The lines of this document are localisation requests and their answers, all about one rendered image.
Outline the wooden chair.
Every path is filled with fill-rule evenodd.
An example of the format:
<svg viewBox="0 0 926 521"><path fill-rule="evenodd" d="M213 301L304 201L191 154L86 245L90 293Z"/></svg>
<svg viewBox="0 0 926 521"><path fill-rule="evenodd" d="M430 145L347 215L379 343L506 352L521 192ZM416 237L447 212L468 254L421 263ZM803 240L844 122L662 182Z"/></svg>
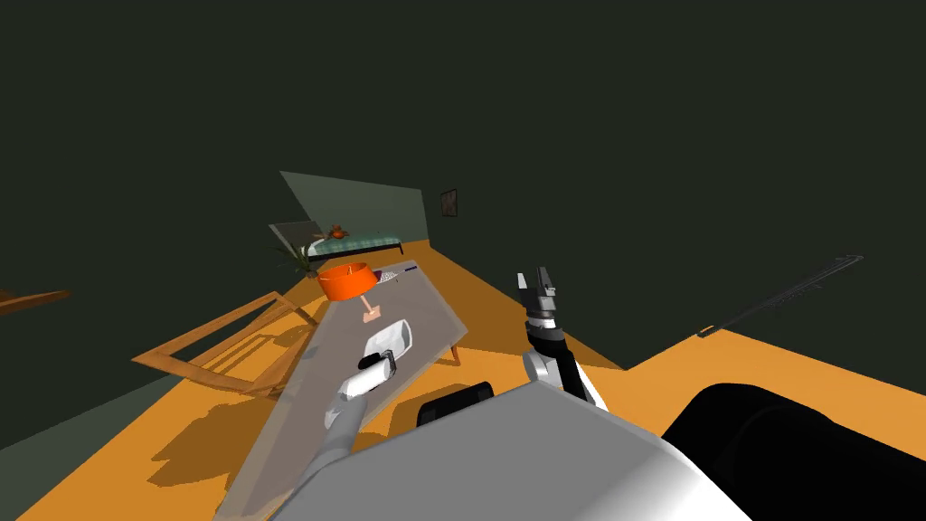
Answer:
<svg viewBox="0 0 926 521"><path fill-rule="evenodd" d="M266 306L269 306L270 310L264 312L254 322L215 346L203 350L202 353L191 360L186 361L175 356L177 352L193 343ZM293 341L255 379L245 380L217 370L221 364L220 359L226 355L231 355L234 346L256 336L264 327L288 315L298 316L305 324L298 327L298 332L293 337ZM298 307L291 299L276 291L271 291L175 339L140 353L140 355L132 358L132 362L182 377L197 384L225 390L225 392L270 398L282 394L318 326L319 324L313 316L303 308Z"/></svg>

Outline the grey table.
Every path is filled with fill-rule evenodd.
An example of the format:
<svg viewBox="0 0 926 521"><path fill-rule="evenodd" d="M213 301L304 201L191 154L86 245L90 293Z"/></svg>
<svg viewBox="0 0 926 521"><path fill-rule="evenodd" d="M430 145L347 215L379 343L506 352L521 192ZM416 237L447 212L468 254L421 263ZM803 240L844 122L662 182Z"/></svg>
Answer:
<svg viewBox="0 0 926 521"><path fill-rule="evenodd" d="M264 521L297 483L325 434L324 414L342 381L354 374L369 337L400 319L411 328L411 348L396 375L373 390L361 419L368 423L467 332L456 313L408 260L387 267L394 277L365 296L381 315L362 321L359 298L331 300L278 402L212 521Z"/></svg>

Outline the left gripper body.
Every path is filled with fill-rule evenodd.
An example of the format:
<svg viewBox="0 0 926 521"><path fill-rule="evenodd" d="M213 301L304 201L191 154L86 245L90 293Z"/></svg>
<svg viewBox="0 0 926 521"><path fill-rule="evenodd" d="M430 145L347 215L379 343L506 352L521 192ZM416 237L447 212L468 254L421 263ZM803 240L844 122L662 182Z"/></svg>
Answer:
<svg viewBox="0 0 926 521"><path fill-rule="evenodd" d="M358 375L362 377L392 377L396 369L392 350L372 353L358 363Z"/></svg>

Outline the orange table lamp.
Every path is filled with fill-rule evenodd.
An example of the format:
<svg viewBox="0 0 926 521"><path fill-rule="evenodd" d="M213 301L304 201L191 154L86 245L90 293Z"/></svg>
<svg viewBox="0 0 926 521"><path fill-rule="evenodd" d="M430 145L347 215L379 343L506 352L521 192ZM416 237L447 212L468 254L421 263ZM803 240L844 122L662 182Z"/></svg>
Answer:
<svg viewBox="0 0 926 521"><path fill-rule="evenodd" d="M365 294L379 283L381 272L369 264L352 262L323 270L317 274L317 283L324 295L332 302L359 298L364 306L363 322L370 323L381 317L381 308L373 306Z"/></svg>

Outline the bed with green cover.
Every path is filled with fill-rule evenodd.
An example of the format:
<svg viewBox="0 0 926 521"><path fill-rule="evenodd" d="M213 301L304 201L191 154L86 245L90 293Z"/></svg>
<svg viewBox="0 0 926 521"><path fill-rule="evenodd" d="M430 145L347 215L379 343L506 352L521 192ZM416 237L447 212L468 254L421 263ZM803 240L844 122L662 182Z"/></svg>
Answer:
<svg viewBox="0 0 926 521"><path fill-rule="evenodd" d="M404 253L402 240L390 232L350 234L343 229L318 235L296 251L311 261L332 260L355 254L396 249Z"/></svg>

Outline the green potted plant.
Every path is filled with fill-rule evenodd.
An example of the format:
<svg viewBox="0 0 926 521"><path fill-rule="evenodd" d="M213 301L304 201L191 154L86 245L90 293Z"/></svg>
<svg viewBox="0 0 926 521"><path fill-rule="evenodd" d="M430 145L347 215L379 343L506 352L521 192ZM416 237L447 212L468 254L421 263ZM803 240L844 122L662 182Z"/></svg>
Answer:
<svg viewBox="0 0 926 521"><path fill-rule="evenodd" d="M317 276L317 268L313 265L314 261L309 255L305 254L303 248L298 247L292 242L288 242L285 246L272 247L272 250L283 255L288 261L291 261L291 263L295 265L295 269L302 272L305 277L313 279Z"/></svg>

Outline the white dish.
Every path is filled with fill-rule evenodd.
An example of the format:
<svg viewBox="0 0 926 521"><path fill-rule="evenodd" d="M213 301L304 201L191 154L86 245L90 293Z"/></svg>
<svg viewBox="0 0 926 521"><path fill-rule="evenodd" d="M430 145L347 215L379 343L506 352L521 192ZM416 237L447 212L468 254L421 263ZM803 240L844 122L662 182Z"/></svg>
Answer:
<svg viewBox="0 0 926 521"><path fill-rule="evenodd" d="M401 319L370 336L365 343L363 357L384 355L386 351L390 351L392 358L398 360L412 345L410 324L406 319Z"/></svg>

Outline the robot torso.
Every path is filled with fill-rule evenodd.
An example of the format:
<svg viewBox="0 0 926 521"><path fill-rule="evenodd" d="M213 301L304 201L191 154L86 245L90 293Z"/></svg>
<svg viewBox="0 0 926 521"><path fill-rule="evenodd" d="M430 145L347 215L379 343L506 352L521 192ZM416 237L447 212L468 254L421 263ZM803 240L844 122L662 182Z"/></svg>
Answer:
<svg viewBox="0 0 926 521"><path fill-rule="evenodd" d="M270 521L751 521L653 433L534 382L327 463Z"/></svg>

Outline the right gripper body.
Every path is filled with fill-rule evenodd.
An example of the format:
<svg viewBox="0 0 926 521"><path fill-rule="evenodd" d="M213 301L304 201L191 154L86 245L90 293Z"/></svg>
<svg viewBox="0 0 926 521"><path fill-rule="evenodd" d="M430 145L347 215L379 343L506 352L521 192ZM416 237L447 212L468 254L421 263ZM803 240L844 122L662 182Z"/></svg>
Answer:
<svg viewBox="0 0 926 521"><path fill-rule="evenodd" d="M530 318L554 318L555 290L546 287L529 287L522 290L522 304Z"/></svg>

